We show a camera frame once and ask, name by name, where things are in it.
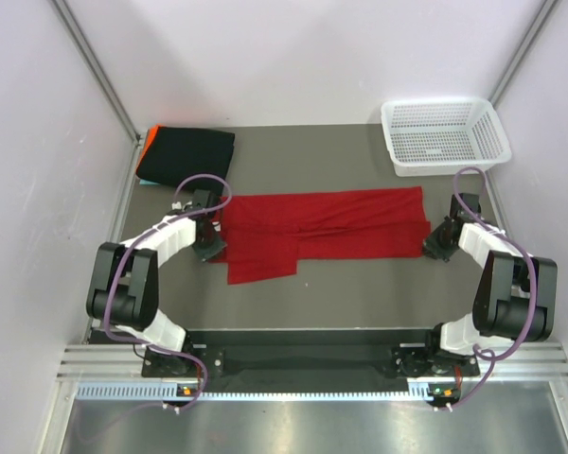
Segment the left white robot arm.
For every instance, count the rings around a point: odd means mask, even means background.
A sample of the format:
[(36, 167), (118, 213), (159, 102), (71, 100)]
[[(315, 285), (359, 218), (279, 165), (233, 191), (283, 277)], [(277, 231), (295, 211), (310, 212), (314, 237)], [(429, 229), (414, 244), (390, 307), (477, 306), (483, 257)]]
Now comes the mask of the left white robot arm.
[(165, 365), (174, 375), (203, 371), (186, 329), (159, 308), (159, 271), (187, 248), (203, 262), (222, 255), (222, 206), (223, 200), (213, 192), (196, 190), (191, 201), (175, 202), (142, 234), (98, 247), (86, 312), (111, 330), (120, 330), (116, 339), (129, 343), (136, 355), (144, 347), (147, 365)]

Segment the red t shirt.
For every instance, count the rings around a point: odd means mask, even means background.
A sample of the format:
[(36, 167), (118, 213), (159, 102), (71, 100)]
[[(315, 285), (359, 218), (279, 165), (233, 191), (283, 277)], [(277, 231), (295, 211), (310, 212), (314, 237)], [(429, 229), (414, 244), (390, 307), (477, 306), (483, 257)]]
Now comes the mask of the red t shirt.
[(217, 260), (228, 284), (246, 284), (294, 275), (301, 260), (416, 258), (430, 232), (419, 186), (237, 195)]

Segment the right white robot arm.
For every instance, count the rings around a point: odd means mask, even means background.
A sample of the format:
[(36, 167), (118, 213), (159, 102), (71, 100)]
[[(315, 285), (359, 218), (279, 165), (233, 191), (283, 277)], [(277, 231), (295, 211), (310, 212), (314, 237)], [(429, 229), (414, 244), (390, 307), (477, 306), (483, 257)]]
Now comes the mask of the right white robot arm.
[(474, 356), (474, 346), (511, 345), (530, 323), (527, 342), (549, 339), (553, 331), (558, 266), (555, 261), (522, 253), (502, 239), (498, 228), (472, 218), (481, 215), (479, 196), (451, 199), (450, 214), (424, 240), (422, 253), (448, 262), (454, 253), (469, 255), (482, 269), (471, 312), (440, 323), (427, 335), (422, 359), (432, 373), (447, 373), (456, 362)]

